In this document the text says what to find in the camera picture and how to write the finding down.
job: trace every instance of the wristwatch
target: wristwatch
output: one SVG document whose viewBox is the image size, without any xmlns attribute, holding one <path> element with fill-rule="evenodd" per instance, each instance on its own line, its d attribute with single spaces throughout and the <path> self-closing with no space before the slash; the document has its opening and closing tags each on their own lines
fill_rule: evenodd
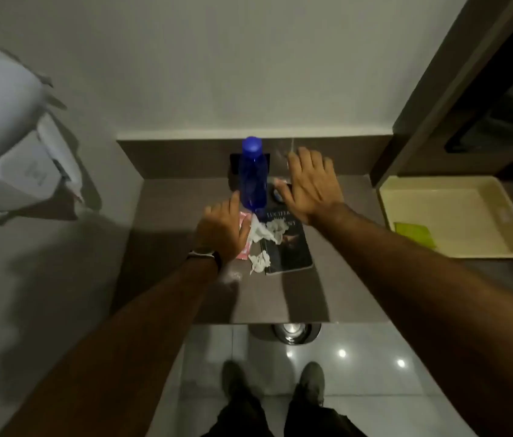
<svg viewBox="0 0 513 437">
<path fill-rule="evenodd" d="M 218 273 L 222 270 L 222 258 L 219 253 L 209 248 L 196 248 L 188 253 L 188 259 L 213 259 L 216 261 Z"/>
</svg>

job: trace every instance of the hand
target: hand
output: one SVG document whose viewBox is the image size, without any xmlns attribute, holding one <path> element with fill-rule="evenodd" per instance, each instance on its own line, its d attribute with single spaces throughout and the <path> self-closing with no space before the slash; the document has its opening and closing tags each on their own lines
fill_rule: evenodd
<svg viewBox="0 0 513 437">
<path fill-rule="evenodd" d="M 289 153 L 289 170 L 293 192 L 280 179 L 275 179 L 279 191 L 289 210 L 304 224 L 311 224 L 319 212 L 335 203 L 343 203 L 338 179 L 333 171 L 333 161 L 325 160 L 318 151 L 299 147 L 299 156 Z"/>
<path fill-rule="evenodd" d="M 243 220 L 239 230 L 239 207 L 240 193 L 235 191 L 231 199 L 204 208 L 204 216 L 196 228 L 194 249 L 218 252 L 223 265 L 237 257 L 251 231 L 250 214 Z"/>
</svg>

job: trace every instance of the foot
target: foot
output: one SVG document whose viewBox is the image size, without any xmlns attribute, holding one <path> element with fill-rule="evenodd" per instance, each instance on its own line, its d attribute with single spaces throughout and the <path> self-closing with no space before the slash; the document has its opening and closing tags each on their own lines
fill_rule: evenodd
<svg viewBox="0 0 513 437">
<path fill-rule="evenodd" d="M 228 400 L 239 392 L 248 390 L 243 369 L 232 360 L 225 361 L 222 366 L 222 390 Z"/>
<path fill-rule="evenodd" d="M 324 370 L 317 362 L 309 362 L 299 378 L 293 397 L 303 397 L 307 402 L 322 406 L 324 404 Z"/>
</svg>

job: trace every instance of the dark pants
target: dark pants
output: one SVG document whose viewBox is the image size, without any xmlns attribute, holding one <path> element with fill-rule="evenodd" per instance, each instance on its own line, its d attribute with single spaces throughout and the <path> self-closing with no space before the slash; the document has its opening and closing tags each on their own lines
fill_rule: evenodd
<svg viewBox="0 0 513 437">
<path fill-rule="evenodd" d="M 285 437 L 324 436 L 365 437 L 345 415 L 294 396 L 285 421 Z M 265 411 L 248 390 L 239 392 L 218 415 L 218 421 L 205 437 L 271 437 Z"/>
</svg>

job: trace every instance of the tissue dispenser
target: tissue dispenser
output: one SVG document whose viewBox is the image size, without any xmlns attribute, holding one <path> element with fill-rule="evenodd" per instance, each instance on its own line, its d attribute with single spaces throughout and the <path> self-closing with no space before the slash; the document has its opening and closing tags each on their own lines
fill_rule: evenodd
<svg viewBox="0 0 513 437">
<path fill-rule="evenodd" d="M 38 77 L 0 52 L 0 212 L 47 200 L 61 182 L 82 200 L 80 169 L 46 102 Z"/>
</svg>

